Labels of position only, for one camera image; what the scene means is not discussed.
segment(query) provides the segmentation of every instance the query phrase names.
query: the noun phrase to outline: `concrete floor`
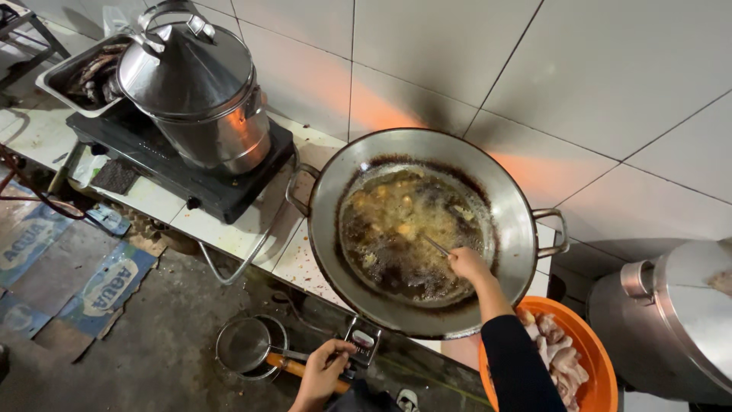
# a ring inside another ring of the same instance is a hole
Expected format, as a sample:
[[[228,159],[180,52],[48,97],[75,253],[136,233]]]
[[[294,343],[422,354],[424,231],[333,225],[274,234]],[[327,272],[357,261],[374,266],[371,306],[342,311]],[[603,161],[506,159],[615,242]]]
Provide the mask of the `concrete floor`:
[[[11,348],[11,368],[0,384],[0,410],[13,411],[286,411],[299,378],[245,383],[214,359],[217,331],[232,317],[269,312],[292,333],[295,350],[325,338],[305,333],[284,305],[268,304],[272,290],[289,290],[314,323],[341,330],[348,315],[321,299],[292,290],[253,268],[220,286],[204,262],[168,249],[160,265],[103,341],[76,364],[0,328]],[[361,374],[375,389],[409,387],[423,411],[489,411],[478,374],[402,336],[386,334],[379,355]]]

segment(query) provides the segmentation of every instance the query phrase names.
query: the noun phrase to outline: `stove burner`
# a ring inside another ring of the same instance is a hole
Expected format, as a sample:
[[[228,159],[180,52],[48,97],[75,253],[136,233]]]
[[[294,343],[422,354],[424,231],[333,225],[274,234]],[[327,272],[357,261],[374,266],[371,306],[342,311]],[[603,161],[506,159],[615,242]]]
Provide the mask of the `stove burner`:
[[[20,17],[18,12],[13,10],[12,7],[7,4],[0,4],[0,12],[2,13],[2,18],[0,18],[0,29],[6,27]]]
[[[235,177],[212,176],[187,166],[155,124],[123,100],[102,117],[72,114],[66,123],[93,153],[129,162],[135,171],[227,224],[234,223],[295,153],[292,132],[269,121],[272,148],[253,170]]]

